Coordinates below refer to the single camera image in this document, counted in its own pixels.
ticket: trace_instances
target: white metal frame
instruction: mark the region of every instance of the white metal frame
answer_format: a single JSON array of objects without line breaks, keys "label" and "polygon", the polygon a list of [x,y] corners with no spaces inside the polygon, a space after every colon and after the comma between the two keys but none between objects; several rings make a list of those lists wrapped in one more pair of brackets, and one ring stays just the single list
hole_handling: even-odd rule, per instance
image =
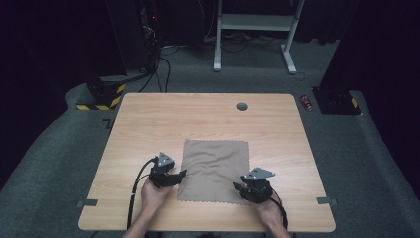
[{"label": "white metal frame", "polygon": [[221,38],[222,29],[236,30],[264,30],[264,31],[288,31],[286,45],[281,45],[281,51],[284,55],[287,69],[290,74],[297,73],[293,59],[290,54],[291,43],[299,23],[300,14],[305,0],[300,0],[296,12],[293,16],[276,15],[244,15],[244,14],[222,14],[222,2],[219,0],[217,12],[217,36],[216,48],[214,54],[214,71],[222,69],[222,51]]}]

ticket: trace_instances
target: black tape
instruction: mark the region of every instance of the black tape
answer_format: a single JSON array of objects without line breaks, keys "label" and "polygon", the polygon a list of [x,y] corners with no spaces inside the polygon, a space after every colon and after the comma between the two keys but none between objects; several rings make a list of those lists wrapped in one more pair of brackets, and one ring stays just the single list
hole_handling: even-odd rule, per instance
[{"label": "black tape", "polygon": [[98,203],[98,199],[85,199],[77,201],[76,207],[83,207],[83,206],[96,206]]},{"label": "black tape", "polygon": [[330,206],[335,206],[338,204],[336,199],[331,199],[330,197],[317,197],[318,204],[330,204]]}]

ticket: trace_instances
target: gray cloth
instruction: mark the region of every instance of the gray cloth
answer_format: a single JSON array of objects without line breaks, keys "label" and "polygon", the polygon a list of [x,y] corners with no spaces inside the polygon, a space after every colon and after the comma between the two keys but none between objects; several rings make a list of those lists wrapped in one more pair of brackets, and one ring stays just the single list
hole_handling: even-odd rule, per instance
[{"label": "gray cloth", "polygon": [[247,142],[186,140],[181,169],[179,200],[248,204],[232,184],[249,171]]}]

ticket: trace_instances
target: white shelf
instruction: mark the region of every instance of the white shelf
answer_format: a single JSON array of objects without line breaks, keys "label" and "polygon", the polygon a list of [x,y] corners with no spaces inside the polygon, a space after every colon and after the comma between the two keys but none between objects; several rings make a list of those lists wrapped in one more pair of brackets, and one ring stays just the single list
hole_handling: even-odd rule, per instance
[{"label": "white shelf", "polygon": [[293,16],[223,14],[222,29],[290,31]]}]

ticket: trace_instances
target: table top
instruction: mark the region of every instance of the table top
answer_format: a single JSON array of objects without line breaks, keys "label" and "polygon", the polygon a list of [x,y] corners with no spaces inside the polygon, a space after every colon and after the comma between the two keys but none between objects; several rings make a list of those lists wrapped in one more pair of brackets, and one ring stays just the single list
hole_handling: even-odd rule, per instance
[{"label": "table top", "polygon": [[[240,111],[238,103],[248,109]],[[125,230],[131,189],[142,165],[165,152],[180,172],[191,140],[249,144],[250,169],[268,178],[287,211],[291,232],[330,232],[336,227],[293,96],[241,93],[128,93],[124,96],[79,220],[83,230]],[[140,211],[137,189],[133,217]],[[156,231],[266,231],[251,207],[177,200],[178,186],[152,222]]]}]

